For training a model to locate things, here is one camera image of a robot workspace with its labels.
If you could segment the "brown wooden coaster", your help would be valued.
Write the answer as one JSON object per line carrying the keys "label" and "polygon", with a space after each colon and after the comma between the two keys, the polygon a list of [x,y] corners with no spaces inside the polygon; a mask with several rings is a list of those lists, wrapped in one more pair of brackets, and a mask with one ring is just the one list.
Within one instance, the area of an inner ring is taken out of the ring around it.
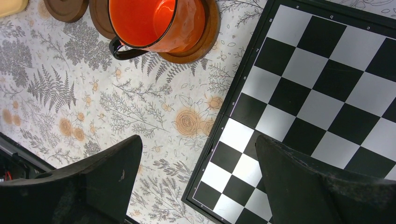
{"label": "brown wooden coaster", "polygon": [[107,39],[116,35],[112,29],[108,14],[108,0],[89,0],[89,10],[92,22],[97,31]]}
{"label": "brown wooden coaster", "polygon": [[205,9],[205,28],[199,41],[181,53],[159,53],[164,60],[177,64],[192,63],[202,59],[212,49],[221,25],[219,7],[215,0],[203,0],[202,4]]}
{"label": "brown wooden coaster", "polygon": [[85,14],[89,0],[44,0],[44,4],[56,20],[73,23]]}

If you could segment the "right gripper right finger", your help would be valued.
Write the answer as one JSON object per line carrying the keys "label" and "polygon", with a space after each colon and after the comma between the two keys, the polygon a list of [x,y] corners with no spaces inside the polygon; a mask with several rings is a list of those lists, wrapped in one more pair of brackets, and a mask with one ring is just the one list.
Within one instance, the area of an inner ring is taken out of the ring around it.
{"label": "right gripper right finger", "polygon": [[267,135],[255,148],[275,223],[395,223],[395,181],[337,168]]}

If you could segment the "orange mug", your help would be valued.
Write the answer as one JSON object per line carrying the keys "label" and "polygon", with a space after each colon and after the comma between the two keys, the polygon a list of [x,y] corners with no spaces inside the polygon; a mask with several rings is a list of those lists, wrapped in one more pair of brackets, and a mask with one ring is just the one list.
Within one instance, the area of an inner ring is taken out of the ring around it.
{"label": "orange mug", "polygon": [[110,0],[108,15],[116,35],[109,50],[117,60],[149,51],[188,51],[198,43],[206,21],[200,0]]}

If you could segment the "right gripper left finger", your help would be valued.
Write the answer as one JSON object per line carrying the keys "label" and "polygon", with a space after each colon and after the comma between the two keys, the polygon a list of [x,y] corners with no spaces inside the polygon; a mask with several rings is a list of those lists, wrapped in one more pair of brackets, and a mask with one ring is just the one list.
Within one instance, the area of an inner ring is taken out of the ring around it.
{"label": "right gripper left finger", "polygon": [[1,182],[1,223],[133,224],[127,208],[142,146],[133,135],[35,179]]}

